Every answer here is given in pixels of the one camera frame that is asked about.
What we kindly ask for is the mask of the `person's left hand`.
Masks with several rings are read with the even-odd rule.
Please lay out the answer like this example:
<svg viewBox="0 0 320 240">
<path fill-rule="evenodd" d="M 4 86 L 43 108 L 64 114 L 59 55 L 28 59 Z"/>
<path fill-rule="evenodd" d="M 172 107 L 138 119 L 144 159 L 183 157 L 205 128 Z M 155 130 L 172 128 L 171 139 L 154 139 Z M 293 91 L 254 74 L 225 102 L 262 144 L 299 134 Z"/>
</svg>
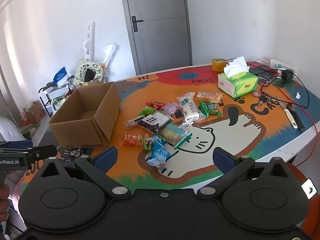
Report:
<svg viewBox="0 0 320 240">
<path fill-rule="evenodd" d="M 10 207 L 9 202 L 10 188 L 7 184 L 3 184 L 0 187 L 0 221 L 4 222 L 8 219 L 8 209 Z"/>
</svg>

